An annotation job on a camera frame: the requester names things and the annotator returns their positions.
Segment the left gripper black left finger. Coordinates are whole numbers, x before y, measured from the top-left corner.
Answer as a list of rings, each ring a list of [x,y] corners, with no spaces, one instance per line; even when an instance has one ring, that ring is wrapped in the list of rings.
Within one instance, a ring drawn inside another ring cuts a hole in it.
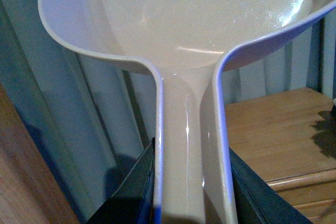
[[[155,138],[143,151],[119,188],[90,218],[91,223],[151,223]]]

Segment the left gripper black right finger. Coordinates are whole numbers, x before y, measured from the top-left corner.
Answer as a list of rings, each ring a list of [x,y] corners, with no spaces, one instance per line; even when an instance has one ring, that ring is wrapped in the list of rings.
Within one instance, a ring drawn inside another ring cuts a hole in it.
[[[239,223],[311,223],[229,150]]]

